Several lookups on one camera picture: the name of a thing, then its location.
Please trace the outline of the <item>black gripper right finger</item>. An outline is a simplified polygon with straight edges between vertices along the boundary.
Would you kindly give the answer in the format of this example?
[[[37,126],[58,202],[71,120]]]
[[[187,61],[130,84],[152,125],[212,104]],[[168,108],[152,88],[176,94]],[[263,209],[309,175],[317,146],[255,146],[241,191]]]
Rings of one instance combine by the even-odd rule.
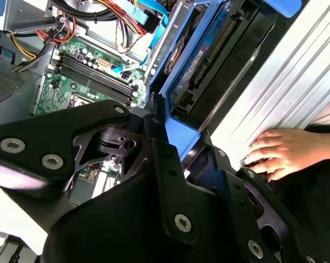
[[[228,202],[235,242],[244,262],[278,261],[263,239],[261,231],[265,228],[275,232],[281,242],[283,262],[327,261],[315,239],[255,172],[248,168],[235,171],[227,154],[213,146],[207,131],[201,140],[209,169],[216,175],[200,176],[200,184],[210,187],[222,181],[217,190]]]

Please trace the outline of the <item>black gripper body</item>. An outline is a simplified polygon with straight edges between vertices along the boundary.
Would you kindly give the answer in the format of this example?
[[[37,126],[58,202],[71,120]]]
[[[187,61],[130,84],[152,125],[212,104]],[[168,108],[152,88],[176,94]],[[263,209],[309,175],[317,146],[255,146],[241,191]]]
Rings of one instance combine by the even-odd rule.
[[[176,243],[156,232],[159,203],[150,177],[142,174],[64,215],[49,233],[41,261],[244,262],[228,202],[217,190],[222,181],[205,187],[200,176],[186,181],[195,244]]]

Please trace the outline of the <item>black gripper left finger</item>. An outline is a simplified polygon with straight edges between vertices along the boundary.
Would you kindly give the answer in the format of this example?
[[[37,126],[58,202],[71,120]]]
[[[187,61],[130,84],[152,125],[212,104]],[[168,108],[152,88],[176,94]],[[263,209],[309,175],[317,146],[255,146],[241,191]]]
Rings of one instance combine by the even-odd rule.
[[[177,148],[169,143],[159,105],[144,115],[113,100],[0,125],[0,187],[53,199],[74,174],[109,155],[122,157],[122,177],[148,175],[159,206],[156,232],[193,245],[195,218]]]

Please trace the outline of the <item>person bare hand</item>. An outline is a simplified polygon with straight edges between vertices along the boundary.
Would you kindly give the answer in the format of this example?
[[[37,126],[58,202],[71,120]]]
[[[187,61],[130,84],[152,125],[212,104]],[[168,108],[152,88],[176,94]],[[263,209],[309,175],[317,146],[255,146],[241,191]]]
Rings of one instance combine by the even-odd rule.
[[[263,132],[249,148],[244,163],[268,181],[276,181],[321,160],[321,134],[299,129]]]

